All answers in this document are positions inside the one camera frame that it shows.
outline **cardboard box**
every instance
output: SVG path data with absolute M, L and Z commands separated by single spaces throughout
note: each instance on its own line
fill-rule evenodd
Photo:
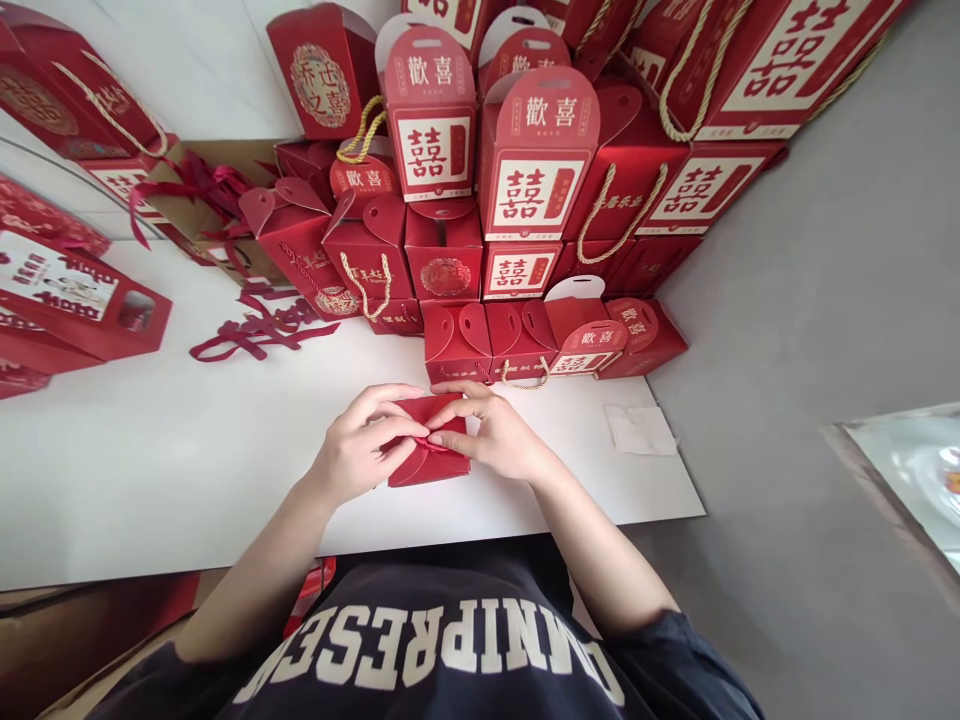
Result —
M 353 137 L 377 94 L 370 24 L 336 3 L 320 3 L 277 16 L 267 36 L 307 138 Z
M 604 278 L 606 294 L 652 297 L 702 242 L 700 235 L 638 237 L 612 277 Z
M 689 349 L 659 300 L 611 300 L 607 312 L 626 326 L 629 337 L 623 354 L 597 372 L 598 380 L 646 375 Z
M 397 400 L 396 402 L 414 420 L 425 423 L 447 405 L 462 398 L 463 395 L 459 393 L 449 393 L 447 395 L 428 395 L 413 400 Z M 467 421 L 464 418 L 454 418 L 439 429 L 466 434 Z M 403 438 L 391 440 L 381 450 L 388 452 L 395 445 L 399 445 L 402 440 Z M 417 448 L 400 467 L 394 470 L 387 481 L 387 485 L 389 487 L 421 485 L 469 474 L 470 459 L 468 457 L 446 448 L 431 445 L 425 440 L 417 438 Z
M 443 28 L 463 46 L 470 64 L 477 65 L 480 45 L 493 19 L 509 0 L 403 0 L 403 12 L 418 22 Z
M 240 208 L 264 252 L 325 322 L 360 314 L 351 293 L 323 249 L 330 213 L 300 178 L 280 178 L 274 190 L 256 188 Z
M 483 301 L 542 296 L 562 248 L 540 241 L 485 244 Z
M 570 51 L 539 10 L 507 8 L 490 25 L 480 46 L 477 95 L 482 99 L 494 83 L 510 73 L 553 65 L 569 66 Z
M 343 205 L 350 205 L 350 195 L 337 206 L 338 216 Z M 323 239 L 323 249 L 343 284 L 351 293 L 354 288 L 359 291 L 364 317 L 369 319 L 386 309 L 383 301 L 414 296 L 403 253 L 404 213 L 403 200 L 381 195 L 367 205 L 362 220 L 331 223 Z
M 597 148 L 600 108 L 567 67 L 514 73 L 483 104 L 484 240 L 559 240 Z
M 160 348 L 171 302 L 109 265 L 9 230 L 0 261 L 0 306 L 57 339 L 101 360 Z M 19 362 L 15 339 L 0 340 L 0 357 Z
M 546 383 L 557 342 L 542 300 L 490 303 L 487 327 L 493 349 L 491 376 L 504 382 L 537 378 Z
M 427 374 L 431 383 L 460 378 L 490 382 L 493 350 L 480 303 L 420 304 Z
M 133 156 L 161 134 L 80 33 L 8 2 L 0 3 L 0 107 L 68 160 Z
M 421 300 L 479 300 L 480 214 L 472 198 L 407 206 L 407 260 Z
M 782 142 L 695 142 L 637 235 L 703 235 L 783 147 Z
M 909 0 L 754 2 L 734 30 L 707 96 L 721 40 L 744 0 L 704 5 L 704 31 L 664 87 L 667 106 L 696 140 L 786 140 L 869 52 Z M 694 128 L 701 106 L 702 126 Z
M 592 275 L 569 278 L 544 300 L 553 337 L 560 348 L 551 377 L 589 375 L 620 354 L 627 329 L 611 320 L 600 296 L 603 280 Z
M 377 36 L 380 86 L 406 202 L 473 189 L 477 97 L 463 49 L 445 31 L 391 18 Z

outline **white table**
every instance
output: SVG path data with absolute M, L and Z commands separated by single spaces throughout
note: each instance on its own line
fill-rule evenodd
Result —
M 174 301 L 160 352 L 55 377 L 0 403 L 0 591 L 232 564 L 366 385 L 428 385 L 419 338 L 362 318 L 298 352 L 203 364 L 187 350 L 240 319 L 237 286 L 169 243 L 107 258 Z M 679 456 L 615 452 L 605 404 L 654 405 L 646 382 L 497 385 L 618 524 L 703 515 Z M 337 512 L 320 548 L 341 554 L 543 532 L 533 496 L 469 477 L 382 486 Z

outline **gold rope handle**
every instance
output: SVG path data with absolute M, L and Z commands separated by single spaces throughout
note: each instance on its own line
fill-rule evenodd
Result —
M 101 70 L 103 70 L 107 75 L 113 78 L 113 81 L 120 86 L 120 88 L 127 94 L 127 97 L 129 97 L 131 100 L 133 100 L 137 104 L 137 107 L 140 108 L 141 112 L 143 112 L 147 120 L 150 121 L 150 124 L 153 125 L 153 129 L 156 130 L 157 134 L 160 136 L 160 148 L 157 152 L 153 152 L 145 148 L 143 145 L 140 144 L 139 140 L 137 140 L 133 135 L 127 132 L 127 129 L 123 127 L 123 125 L 121 125 L 116 120 L 114 120 L 113 116 L 110 114 L 110 111 L 103 106 L 102 102 L 100 102 L 100 98 L 97 96 L 97 94 L 93 90 L 88 88 L 84 84 L 83 80 L 78 78 L 76 75 L 74 75 L 72 72 L 67 70 L 63 65 L 61 65 L 58 62 L 53 63 L 53 66 L 57 68 L 57 70 L 62 72 L 64 75 L 66 75 L 67 78 L 72 80 L 77 87 L 83 90 L 84 94 L 87 96 L 87 100 L 93 103 L 93 106 L 100 111 L 100 114 L 103 115 L 103 119 L 106 120 L 111 125 L 113 125 L 113 127 L 116 128 L 127 140 L 129 140 L 130 144 L 133 145 L 135 148 L 137 148 L 137 150 L 142 152 L 144 155 L 149 155 L 150 157 L 159 158 L 166 155 L 167 150 L 170 149 L 169 141 L 167 139 L 167 134 L 163 131 L 163 128 L 160 127 L 159 123 L 157 123 L 156 118 L 154 118 L 153 115 L 150 114 L 150 111 L 143 106 L 143 103 L 137 100 L 136 95 L 134 95 L 130 91 L 130 88 L 128 88 L 124 84 L 123 80 L 117 77 L 116 73 L 114 73 L 113 70 L 110 69 L 109 65 L 103 62 L 103 60 L 98 58 L 96 55 L 88 53 L 86 50 L 81 50 L 81 52 L 83 53 L 84 57 L 87 58 L 87 60 L 92 62 L 94 65 L 96 65 Z
M 829 97 L 821 103 L 820 107 L 813 111 L 807 122 L 813 122 L 820 115 L 823 114 L 823 111 L 828 107 L 833 105 L 833 102 L 843 95 L 847 90 L 850 89 L 850 86 L 853 85 L 857 80 L 860 79 L 860 76 L 863 75 L 863 72 L 870 66 L 870 63 L 873 62 L 873 59 L 877 56 L 877 53 L 880 52 L 880 46 L 883 45 L 884 41 L 887 39 L 887 33 L 884 33 L 880 36 L 880 39 L 877 40 L 877 44 L 870 48 L 870 52 L 863 56 L 863 60 L 857 63 L 857 66 L 850 71 L 850 74 L 843 79 L 843 82 L 837 85 L 837 89 L 830 93 Z
M 600 27 L 600 23 L 603 22 L 603 19 L 607 16 L 607 13 L 610 11 L 610 6 L 613 5 L 613 0 L 603 0 L 603 4 L 600 6 L 600 9 L 597 10 L 597 16 L 593 19 L 593 22 L 590 23 L 590 27 L 587 28 L 587 31 L 583 34 L 583 37 L 580 38 L 580 43 L 577 45 L 577 51 L 574 53 L 579 56 L 583 52 L 584 45 L 587 44 L 587 41 L 593 37 L 593 34 L 597 31 L 597 28 Z
M 670 117 L 670 111 L 667 109 L 667 97 L 673 89 L 673 83 L 676 81 L 677 76 L 680 75 L 680 71 L 683 70 L 683 66 L 686 65 L 687 60 L 690 59 L 693 46 L 696 45 L 697 38 L 700 37 L 700 33 L 703 31 L 703 26 L 707 22 L 707 15 L 710 14 L 710 8 L 713 7 L 714 1 L 715 0 L 707 0 L 704 3 L 703 9 L 700 11 L 700 17 L 697 18 L 697 24 L 694 26 L 693 32 L 690 33 L 690 39 L 687 40 L 687 46 L 683 49 L 680 60 L 670 72 L 670 77 L 667 78 L 667 82 L 663 86 L 663 92 L 660 94 L 660 122 L 663 124 L 664 132 L 667 133 L 667 136 L 674 142 L 689 142 L 700 132 L 700 128 L 703 127 L 703 121 L 707 117 L 707 110 L 710 107 L 710 100 L 713 97 L 713 88 L 717 84 L 717 77 L 720 75 L 720 68 L 723 66 L 723 59 L 727 54 L 727 47 L 730 45 L 733 34 L 737 31 L 740 21 L 743 20 L 744 15 L 747 14 L 747 10 L 753 5 L 753 0 L 743 0 L 743 4 L 737 9 L 733 19 L 730 20 L 730 24 L 727 25 L 723 37 L 720 38 L 720 44 L 717 46 L 717 54 L 713 58 L 713 67 L 710 68 L 710 74 L 707 76 L 707 87 L 703 91 L 703 100 L 700 102 L 700 110 L 697 112 L 697 117 L 688 132 L 681 132 L 680 129 L 673 124 L 673 118 Z
M 510 372 L 510 361 L 504 360 L 503 376 L 500 379 L 503 380 L 504 385 L 509 385 L 510 387 L 516 388 L 517 390 L 539 390 L 542 387 L 546 387 L 546 384 L 550 382 L 550 366 L 547 365 L 547 360 L 546 358 L 543 357 L 543 355 L 540 356 L 540 367 L 543 368 L 543 372 L 544 372 L 542 383 L 539 383 L 537 385 L 517 385 L 516 383 L 512 383 L 509 380 L 507 380 L 507 373 Z
M 607 179 L 603 182 L 603 187 L 600 188 L 600 197 L 597 198 L 597 202 L 593 204 L 593 210 L 590 211 L 590 214 L 587 216 L 586 222 L 584 222 L 583 227 L 580 228 L 580 235 L 577 237 L 577 260 L 579 260 L 583 265 L 595 265 L 598 262 L 603 262 L 622 248 L 627 240 L 633 235 L 633 231 L 637 229 L 637 225 L 640 224 L 640 221 L 646 217 L 647 213 L 650 212 L 650 208 L 653 206 L 653 201 L 656 200 L 657 196 L 660 195 L 660 190 L 663 188 L 663 183 L 667 179 L 667 164 L 660 163 L 660 174 L 657 176 L 657 181 L 653 184 L 653 190 L 650 191 L 650 194 L 647 196 L 647 201 L 643 204 L 643 207 L 633 216 L 633 220 L 627 225 L 626 231 L 623 233 L 623 237 L 620 238 L 620 242 L 614 245 L 612 248 L 607 250 L 603 255 L 595 258 L 588 258 L 583 254 L 583 240 L 587 234 L 587 228 L 590 227 L 590 223 L 593 222 L 593 218 L 598 212 L 600 212 L 600 207 L 607 201 L 607 190 L 610 189 L 610 183 L 613 182 L 613 176 L 616 174 L 617 166 L 616 163 L 610 165 L 610 169 L 607 170 Z
M 390 304 L 390 284 L 393 282 L 393 275 L 390 274 L 390 265 L 387 263 L 387 256 L 385 253 L 380 253 L 380 261 L 383 263 L 383 275 L 387 278 L 387 289 L 384 291 L 383 303 L 380 307 L 377 308 L 376 312 L 372 315 L 370 314 L 370 305 L 369 299 L 367 298 L 367 290 L 363 285 L 357 281 L 357 276 L 353 274 L 353 268 L 350 267 L 350 263 L 347 262 L 347 254 L 345 252 L 340 253 L 340 263 L 343 265 L 344 271 L 347 273 L 347 277 L 353 282 L 354 285 L 360 290 L 360 297 L 363 298 L 363 314 L 368 320 L 376 320 L 380 317 L 380 313 L 387 309 L 387 305 Z
M 357 134 L 354 136 L 353 140 L 350 141 L 349 145 L 342 150 L 337 150 L 337 158 L 341 162 L 345 162 L 347 165 L 359 165 L 366 160 L 367 153 L 370 152 L 370 144 L 373 142 L 373 138 L 377 134 L 377 128 L 379 128 L 387 119 L 387 111 L 384 110 L 373 119 L 373 122 L 370 123 L 369 130 L 367 130 L 367 118 L 377 105 L 382 104 L 383 95 L 374 95 L 372 98 L 370 98 L 370 102 L 366 104 L 366 107 L 363 108 L 363 112 L 360 113 L 360 127 L 357 128 Z M 347 153 L 352 153 L 357 145 L 360 144 L 361 139 L 363 139 L 363 146 L 360 148 L 360 152 L 357 153 L 356 156 L 348 155 Z

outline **sleeve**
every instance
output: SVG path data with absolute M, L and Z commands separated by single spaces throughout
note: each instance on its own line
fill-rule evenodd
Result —
M 87 720 L 209 720 L 256 671 L 262 657 L 190 665 L 167 643 L 128 672 Z
M 763 720 L 750 691 L 685 615 L 666 612 L 605 645 L 656 717 Z

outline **gray wall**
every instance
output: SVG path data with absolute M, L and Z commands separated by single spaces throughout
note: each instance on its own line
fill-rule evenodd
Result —
M 631 534 L 768 716 L 960 712 L 960 618 L 818 432 L 960 400 L 960 2 L 903 19 L 661 293 L 709 517 Z

